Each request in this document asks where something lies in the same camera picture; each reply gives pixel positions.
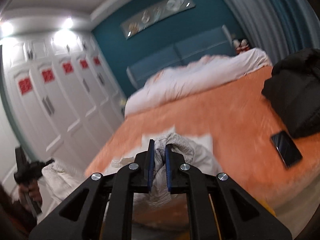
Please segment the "person's left hand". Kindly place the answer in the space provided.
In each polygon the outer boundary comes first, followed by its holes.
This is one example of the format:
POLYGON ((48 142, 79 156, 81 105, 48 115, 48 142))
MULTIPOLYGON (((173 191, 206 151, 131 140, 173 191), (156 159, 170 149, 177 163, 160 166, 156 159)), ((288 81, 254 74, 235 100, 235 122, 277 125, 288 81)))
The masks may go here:
POLYGON ((33 201, 37 202, 40 206, 42 206, 42 196, 37 180, 34 179, 32 182, 29 183, 28 186, 24 184, 20 184, 18 186, 18 196, 20 199, 20 203, 25 208, 28 207, 27 199, 25 197, 26 194, 28 194, 33 201))

